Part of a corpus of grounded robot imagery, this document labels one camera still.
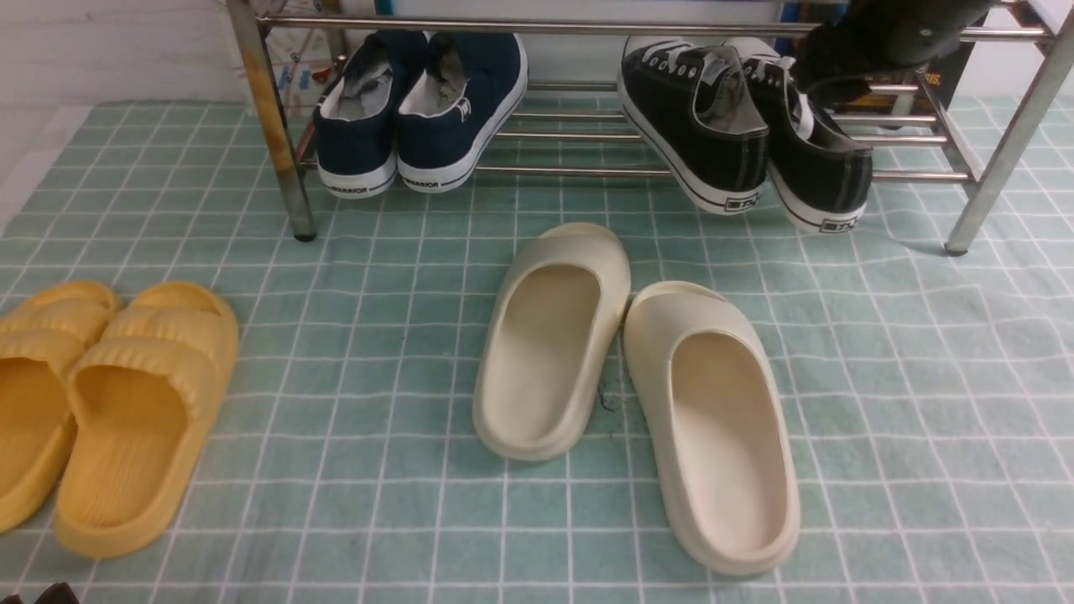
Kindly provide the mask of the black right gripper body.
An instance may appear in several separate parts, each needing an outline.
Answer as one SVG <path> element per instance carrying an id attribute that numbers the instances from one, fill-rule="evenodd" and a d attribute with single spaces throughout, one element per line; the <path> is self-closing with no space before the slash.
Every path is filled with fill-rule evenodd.
<path id="1" fill-rule="evenodd" d="M 841 20 L 810 31 L 790 76 L 802 91 L 928 64 L 955 49 L 993 1 L 852 1 Z"/>

